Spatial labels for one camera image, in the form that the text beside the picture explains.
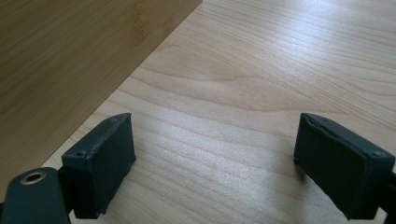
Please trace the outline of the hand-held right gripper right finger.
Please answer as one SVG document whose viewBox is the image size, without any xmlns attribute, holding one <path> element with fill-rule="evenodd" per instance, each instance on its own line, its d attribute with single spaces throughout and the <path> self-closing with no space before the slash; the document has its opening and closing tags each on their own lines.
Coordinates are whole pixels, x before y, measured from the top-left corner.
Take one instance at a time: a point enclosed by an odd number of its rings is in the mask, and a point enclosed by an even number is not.
<svg viewBox="0 0 396 224">
<path fill-rule="evenodd" d="M 294 163 L 348 219 L 396 220 L 396 157 L 337 122 L 303 113 Z"/>
</svg>

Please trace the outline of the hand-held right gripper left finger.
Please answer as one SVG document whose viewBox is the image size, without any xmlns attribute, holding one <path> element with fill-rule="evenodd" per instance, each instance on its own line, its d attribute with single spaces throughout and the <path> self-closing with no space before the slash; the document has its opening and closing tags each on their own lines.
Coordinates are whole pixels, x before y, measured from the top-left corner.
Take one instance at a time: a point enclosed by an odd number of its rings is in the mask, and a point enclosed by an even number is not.
<svg viewBox="0 0 396 224">
<path fill-rule="evenodd" d="M 136 160 L 131 115 L 100 122 L 62 155 L 64 174 L 74 187 L 75 216 L 104 214 Z"/>
</svg>

